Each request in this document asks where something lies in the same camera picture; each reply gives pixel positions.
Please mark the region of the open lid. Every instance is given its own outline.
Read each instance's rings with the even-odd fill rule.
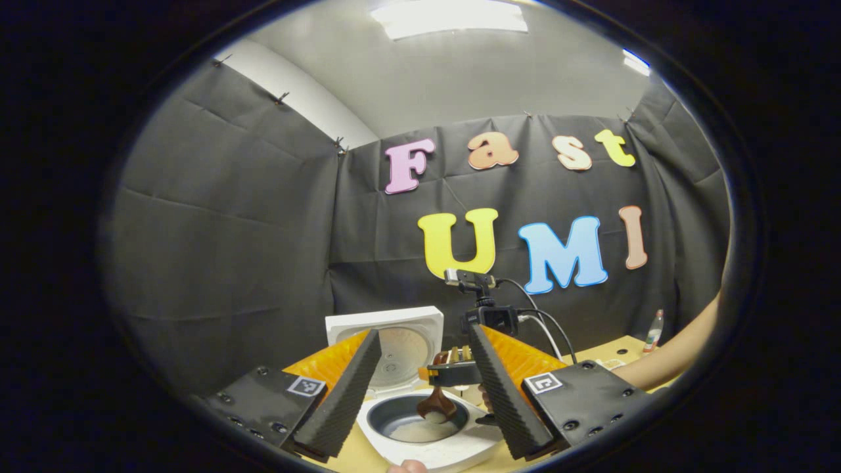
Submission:
[[[441,351],[444,314],[434,306],[325,317],[327,343],[376,328],[383,356],[368,385],[368,395],[383,397],[414,390],[425,381],[418,368]]]

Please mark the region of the wooden table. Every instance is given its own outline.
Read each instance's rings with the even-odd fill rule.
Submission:
[[[598,347],[593,347],[586,350],[581,350],[580,352],[576,352],[576,356],[579,362],[585,359],[600,359],[602,362],[608,362],[612,359],[618,359],[623,363],[628,364],[636,359],[640,359],[643,356],[643,345],[645,345],[645,342],[643,342],[642,340],[637,340],[634,337],[625,336],[613,340],[612,342],[600,345]],[[617,351],[622,349],[626,349],[627,353],[617,353]],[[569,357],[569,355],[565,355],[563,356],[563,362],[566,364],[572,364],[572,359]],[[670,380],[662,384],[661,386],[657,386],[649,392],[653,392],[661,387],[671,385],[672,382],[674,382],[674,380]],[[428,388],[429,386],[421,386],[418,389],[422,389],[424,387]],[[479,465],[469,468],[465,470],[465,472],[503,473],[507,471],[518,470],[526,465],[533,465],[537,462],[544,461],[546,458],[548,458],[548,455],[543,458],[528,462],[524,459],[513,460],[508,451],[508,446],[505,445],[505,442],[499,442],[494,447],[494,453],[489,460],[486,460],[485,462],[480,463]],[[315,460],[311,460],[306,457],[304,457],[304,459],[317,465],[325,466],[324,464],[316,462]],[[341,448],[341,453],[339,453],[338,458],[331,458],[327,462],[326,467],[330,468],[331,470],[339,471],[340,473],[362,471],[383,473],[389,468],[389,462],[386,461],[383,457],[381,457],[376,450],[374,450],[374,448],[368,442],[368,439],[365,438],[365,435],[362,433],[362,430],[359,428],[359,426],[357,424],[354,424],[350,435],[348,435],[345,444]]]

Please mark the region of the ceiling light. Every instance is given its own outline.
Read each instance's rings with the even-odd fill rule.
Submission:
[[[631,67],[634,71],[643,74],[644,76],[648,76],[651,74],[651,70],[648,68],[648,63],[643,61],[639,58],[639,56],[635,55],[634,53],[630,52],[629,50],[622,50],[625,54],[625,61],[624,64],[628,67]]]
[[[528,32],[520,7],[491,0],[415,0],[371,12],[392,40],[455,29]]]

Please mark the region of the white wall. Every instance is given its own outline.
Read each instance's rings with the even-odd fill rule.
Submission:
[[[303,115],[330,138],[344,136],[341,145],[346,149],[379,140],[345,104],[329,90],[266,46],[243,39],[216,54],[218,61],[229,57],[225,64],[248,77],[285,104]]]

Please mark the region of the spray bottle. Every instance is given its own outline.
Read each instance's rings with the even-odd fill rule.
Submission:
[[[657,311],[654,315],[654,322],[651,323],[651,328],[648,329],[648,337],[645,339],[645,346],[643,353],[651,353],[657,342],[660,341],[660,334],[663,333],[663,309]]]

